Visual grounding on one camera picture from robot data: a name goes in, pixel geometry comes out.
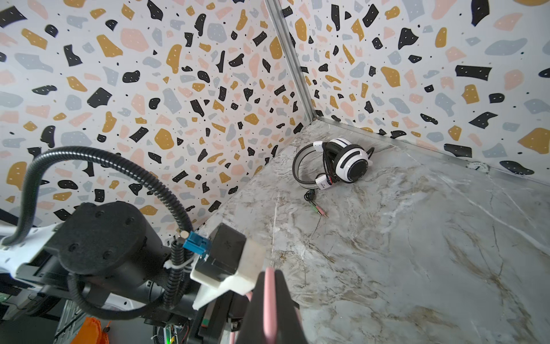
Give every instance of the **marble surface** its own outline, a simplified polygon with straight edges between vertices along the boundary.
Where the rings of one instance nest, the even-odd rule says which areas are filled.
[[[317,193],[326,219],[291,166],[339,136],[375,147],[373,166]],[[315,121],[201,233],[223,221],[263,244],[311,343],[548,342],[550,187],[392,142]]]

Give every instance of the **white headphones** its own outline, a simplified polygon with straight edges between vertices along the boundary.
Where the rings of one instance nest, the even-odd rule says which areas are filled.
[[[302,148],[292,164],[294,179],[306,189],[326,189],[337,181],[354,183],[361,178],[369,166],[372,166],[370,157],[374,147],[365,151],[360,145],[337,138],[329,142],[315,141]],[[313,152],[323,153],[323,165],[325,173],[320,173],[315,181],[303,181],[298,176],[298,170],[302,160]]]

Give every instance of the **blue connector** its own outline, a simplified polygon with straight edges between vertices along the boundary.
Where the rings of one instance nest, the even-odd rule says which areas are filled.
[[[183,248],[188,249],[198,255],[210,252],[211,242],[207,238],[201,237],[195,232],[189,233],[189,238],[183,244]]]

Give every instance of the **terrazzo wallpaper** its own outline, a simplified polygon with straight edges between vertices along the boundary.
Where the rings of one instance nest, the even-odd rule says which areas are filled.
[[[319,116],[550,183],[548,0],[281,0]]]
[[[0,26],[0,208],[14,215],[32,159],[82,145],[157,175],[198,226],[306,124],[263,0],[2,1]],[[114,170],[68,161],[42,184],[36,225],[123,200],[174,233]]]

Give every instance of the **black flexible hose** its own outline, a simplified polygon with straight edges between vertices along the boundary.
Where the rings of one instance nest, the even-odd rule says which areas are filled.
[[[185,262],[185,249],[174,240],[172,242],[172,252],[170,254],[170,261],[173,265],[181,265]],[[179,284],[183,277],[183,267],[179,269],[170,269],[168,274],[168,283],[165,288],[163,304],[168,309],[175,307],[175,303],[179,300],[176,300],[176,295],[178,294]]]
[[[66,160],[84,160],[99,163],[131,177],[138,183],[143,184],[150,191],[153,191],[155,196],[174,216],[179,228],[188,232],[193,230],[191,220],[189,220],[185,208],[183,208],[176,196],[149,171],[111,152],[92,147],[67,146],[50,149],[38,155],[29,165],[23,182],[21,213],[17,223],[17,230],[13,235],[4,237],[1,242],[2,245],[11,246],[23,242],[32,227],[42,176],[50,166]]]
[[[193,252],[189,250],[185,250],[185,261],[190,259],[192,256],[193,256]],[[176,303],[179,303],[179,301],[182,299],[183,295],[189,288],[190,282],[191,282],[191,274],[188,272],[184,272],[183,278],[181,279],[181,282],[179,282],[178,293],[176,294],[176,297],[175,297]]]
[[[99,319],[105,319],[105,320],[130,320],[133,318],[137,318],[141,315],[144,315],[145,313],[153,310],[154,308],[158,307],[162,303],[162,295],[159,296],[156,300],[153,302],[146,304],[143,307],[132,309],[132,310],[110,310],[110,309],[103,309],[99,308],[90,302],[88,302],[84,296],[82,296],[82,292],[80,291],[80,288],[78,287],[78,283],[80,282],[81,276],[69,273],[67,276],[67,286],[69,287],[69,294],[71,299],[82,309],[84,312],[95,316]]]
[[[159,341],[158,341],[158,327],[154,326],[153,325],[153,343],[154,344],[161,344]]]
[[[166,285],[168,285],[168,271],[165,269],[162,269],[161,271],[159,271],[157,275],[151,277],[151,281],[153,283],[158,284],[162,288],[166,289]]]

